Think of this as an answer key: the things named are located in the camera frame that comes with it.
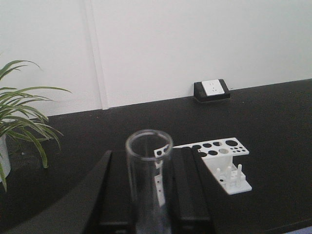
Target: white plant pot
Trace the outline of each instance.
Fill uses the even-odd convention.
[[[6,141],[5,141],[6,135],[3,135],[0,137],[0,163],[2,165],[2,169],[4,171],[5,177],[7,177],[11,171],[11,164],[9,160],[9,154],[8,149],[6,147]]]

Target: potted plant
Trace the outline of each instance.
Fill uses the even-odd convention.
[[[15,60],[7,63],[0,69],[0,81],[9,73],[20,70],[27,64],[36,63],[27,60]],[[59,144],[57,134],[61,134],[58,130],[47,125],[48,117],[31,107],[29,104],[35,101],[51,101],[47,97],[29,94],[29,91],[36,89],[65,89],[56,87],[28,87],[17,89],[11,87],[0,88],[0,179],[5,190],[7,190],[6,176],[10,171],[10,164],[6,149],[5,137],[8,136],[13,140],[24,140],[32,142],[38,150],[44,168],[48,167],[47,155],[41,145],[44,140],[55,139]]]

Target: power socket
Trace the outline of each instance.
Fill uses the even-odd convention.
[[[207,96],[223,94],[224,90],[218,79],[203,81],[202,86],[204,87]]]
[[[194,97],[206,102],[229,98],[230,92],[223,79],[214,79],[194,83]]]

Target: black object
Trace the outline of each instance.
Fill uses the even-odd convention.
[[[171,219],[177,233],[211,229],[211,218],[190,148],[173,149],[174,189]],[[104,186],[99,229],[104,233],[129,233],[130,187],[125,151],[113,151]]]
[[[111,152],[107,151],[86,177],[67,195],[37,216],[4,234],[85,234],[93,233],[90,225],[101,195]]]
[[[220,100],[220,99],[225,99],[225,98],[230,98],[230,92],[228,87],[226,86],[225,82],[223,79],[219,79],[220,84],[224,90],[223,94],[216,94],[216,95],[211,95],[208,96],[205,92],[205,89],[202,85],[201,82],[195,82],[194,83],[194,97],[199,101],[199,102],[207,102],[207,101],[213,101],[213,100]]]

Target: white wall socket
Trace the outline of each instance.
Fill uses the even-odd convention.
[[[203,81],[202,85],[207,96],[225,93],[218,79]]]

